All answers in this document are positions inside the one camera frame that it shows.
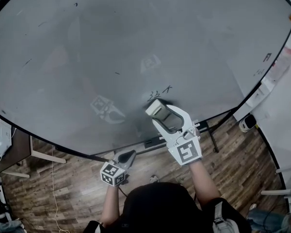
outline wooden floor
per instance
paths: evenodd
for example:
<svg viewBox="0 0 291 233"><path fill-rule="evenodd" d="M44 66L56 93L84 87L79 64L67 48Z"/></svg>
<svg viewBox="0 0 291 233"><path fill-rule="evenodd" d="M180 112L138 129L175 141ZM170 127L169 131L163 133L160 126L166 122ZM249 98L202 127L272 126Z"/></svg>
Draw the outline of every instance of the wooden floor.
<svg viewBox="0 0 291 233"><path fill-rule="evenodd" d="M263 189L280 189L275 165L265 143L256 129L242 133L230 118L214 134L220 153L213 152L208 133L201 135L203 163L227 199L244 216L251 203L258 208L272 209L284 204L282 197L261 196ZM51 154L52 146L34 140L36 151ZM58 202L57 220L60 227L70 233L82 232L90 220L99 220L107 185L99 177L102 163L82 159L59 151L57 157L67 164L54 163L54 187ZM3 186L15 217L22 218L29 233L58 232L54 221L56 212L52 192L52 163L29 157L22 166L10 170L30 174L29 179L2 175ZM130 170L129 184L122 186L125 193L149 182L156 174L163 182L183 184L194 196L194 188L187 166L180 167L166 148L138 155ZM125 197L120 193L120 208ZM286 212L285 205L276 211Z"/></svg>

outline brown desk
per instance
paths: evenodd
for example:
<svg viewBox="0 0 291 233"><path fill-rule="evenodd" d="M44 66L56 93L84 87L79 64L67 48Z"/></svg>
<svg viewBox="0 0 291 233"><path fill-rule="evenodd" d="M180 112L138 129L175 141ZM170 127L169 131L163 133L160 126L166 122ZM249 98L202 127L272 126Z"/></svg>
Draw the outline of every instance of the brown desk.
<svg viewBox="0 0 291 233"><path fill-rule="evenodd" d="M21 130L16 130L12 138L12 145L3 155L0 161L0 172L5 174L10 174L14 176L29 178L28 174L15 173L5 171L14 164L26 159L29 156L34 156L37 158L54 161L58 163L66 163L65 159L47 155L33 150L32 137Z"/></svg>

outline whiteboard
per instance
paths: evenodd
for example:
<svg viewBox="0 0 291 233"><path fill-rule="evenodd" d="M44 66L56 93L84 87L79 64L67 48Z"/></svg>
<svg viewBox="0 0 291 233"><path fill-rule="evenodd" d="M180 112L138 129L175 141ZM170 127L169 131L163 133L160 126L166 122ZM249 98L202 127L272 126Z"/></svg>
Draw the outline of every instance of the whiteboard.
<svg viewBox="0 0 291 233"><path fill-rule="evenodd" d="M238 106L291 30L286 0L10 0L0 115L85 154L157 136L155 98L193 120Z"/></svg>

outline shoe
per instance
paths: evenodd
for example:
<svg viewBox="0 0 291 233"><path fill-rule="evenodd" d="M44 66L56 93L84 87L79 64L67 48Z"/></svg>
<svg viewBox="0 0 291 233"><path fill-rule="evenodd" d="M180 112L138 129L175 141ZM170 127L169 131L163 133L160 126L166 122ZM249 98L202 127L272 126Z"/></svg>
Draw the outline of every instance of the shoe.
<svg viewBox="0 0 291 233"><path fill-rule="evenodd" d="M159 183L160 179L156 175L152 175L150 178L150 184L152 183Z"/></svg>
<svg viewBox="0 0 291 233"><path fill-rule="evenodd" d="M248 219L248 214L251 210L255 209L257 207L257 204L253 203L250 207L249 207L249 211L247 213L246 219Z"/></svg>

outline black cable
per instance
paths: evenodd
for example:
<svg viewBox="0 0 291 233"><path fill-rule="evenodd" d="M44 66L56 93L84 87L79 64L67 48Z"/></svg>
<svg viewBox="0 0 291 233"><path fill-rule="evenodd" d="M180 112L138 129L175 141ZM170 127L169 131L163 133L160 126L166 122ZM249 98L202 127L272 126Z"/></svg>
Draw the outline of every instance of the black cable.
<svg viewBox="0 0 291 233"><path fill-rule="evenodd" d="M264 231L266 232L266 233L272 233L272 231L268 231L266 228L265 228L265 222L266 222L266 219L267 219L267 217L269 216L269 214L276 208L276 207L278 207L278 206L280 206L280 205L286 205L286 203L284 203L284 204L277 204L277 205L275 205L269 212L268 212L268 214L266 215L266 217L265 217L265 219L263 220L263 228L264 228Z"/></svg>
<svg viewBox="0 0 291 233"><path fill-rule="evenodd" d="M123 195L127 198L127 195L122 191L122 189L120 187L118 187L118 189L123 193Z"/></svg>

